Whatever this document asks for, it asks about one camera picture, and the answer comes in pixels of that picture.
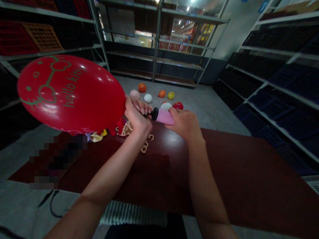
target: white balloon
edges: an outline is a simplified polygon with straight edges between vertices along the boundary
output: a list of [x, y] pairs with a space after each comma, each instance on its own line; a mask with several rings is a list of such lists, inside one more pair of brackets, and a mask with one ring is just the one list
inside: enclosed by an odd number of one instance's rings
[[169, 110], [171, 107], [172, 107], [172, 104], [168, 102], [165, 102], [160, 106], [160, 108], [163, 110]]
[[145, 102], [147, 102], [147, 103], [151, 103], [151, 102], [152, 102], [152, 99], [153, 99], [153, 97], [152, 97], [150, 94], [146, 94], [146, 95], [144, 96], [144, 100], [145, 100]]
[[132, 98], [132, 100], [139, 100], [140, 93], [137, 90], [131, 90], [130, 97]]

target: wooden table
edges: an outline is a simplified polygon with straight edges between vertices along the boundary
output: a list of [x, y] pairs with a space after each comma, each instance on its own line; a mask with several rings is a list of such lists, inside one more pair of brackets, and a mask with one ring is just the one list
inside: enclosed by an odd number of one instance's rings
[[[149, 142], [146, 154], [138, 155], [114, 200], [194, 215], [185, 141], [156, 122], [152, 133], [154, 141]], [[319, 197], [265, 140], [209, 129], [202, 129], [202, 133], [232, 224], [302, 238], [318, 237]], [[29, 183], [39, 168], [48, 168], [53, 155], [61, 154], [72, 136], [61, 133], [58, 139], [32, 159], [35, 163], [25, 164], [9, 180]], [[124, 140], [107, 135], [101, 142], [89, 143], [58, 188], [81, 193]]]

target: orange balloon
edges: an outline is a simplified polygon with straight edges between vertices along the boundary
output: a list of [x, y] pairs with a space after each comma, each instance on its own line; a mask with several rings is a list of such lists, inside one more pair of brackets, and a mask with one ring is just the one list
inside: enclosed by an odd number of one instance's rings
[[146, 92], [146, 85], [144, 83], [139, 84], [139, 91], [140, 92]]
[[159, 97], [164, 98], [165, 95], [166, 95], [166, 92], [165, 92], [165, 91], [161, 90], [161, 91], [159, 92]]

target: balloon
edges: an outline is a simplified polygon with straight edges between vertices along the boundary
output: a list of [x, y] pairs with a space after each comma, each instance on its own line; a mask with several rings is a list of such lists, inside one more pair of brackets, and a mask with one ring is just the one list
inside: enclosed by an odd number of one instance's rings
[[166, 95], [166, 92], [165, 92], [165, 91], [161, 90], [161, 91], [159, 92], [159, 97], [164, 98], [165, 95]]
[[77, 56], [32, 61], [20, 74], [18, 93], [35, 118], [70, 133], [103, 130], [125, 111], [120, 83], [103, 67]]
[[176, 102], [175, 104], [173, 104], [173, 108], [183, 110], [184, 106], [181, 102]]
[[139, 91], [142, 93], [146, 92], [146, 85], [144, 83], [139, 84]]
[[163, 103], [163, 104], [160, 106], [160, 108], [161, 108], [161, 109], [164, 109], [164, 110], [169, 110], [171, 107], [172, 107], [172, 104], [171, 104], [171, 103], [168, 103], [168, 102]]
[[130, 97], [132, 100], [139, 100], [141, 98], [140, 93], [137, 90], [131, 90]]
[[146, 95], [144, 96], [144, 100], [145, 100], [145, 102], [147, 102], [147, 103], [151, 103], [151, 102], [152, 102], [152, 99], [153, 99], [153, 97], [152, 97], [150, 94], [146, 94]]
[[168, 95], [167, 95], [167, 97], [168, 97], [170, 100], [174, 99], [174, 96], [175, 96], [174, 92], [169, 92]]

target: yellow balloon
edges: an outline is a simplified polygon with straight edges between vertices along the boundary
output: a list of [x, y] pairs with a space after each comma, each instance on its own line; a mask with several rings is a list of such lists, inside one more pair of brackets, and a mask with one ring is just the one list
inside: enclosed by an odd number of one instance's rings
[[168, 97], [170, 100], [174, 99], [174, 96], [175, 96], [174, 92], [169, 92], [168, 95], [167, 95], [167, 97]]

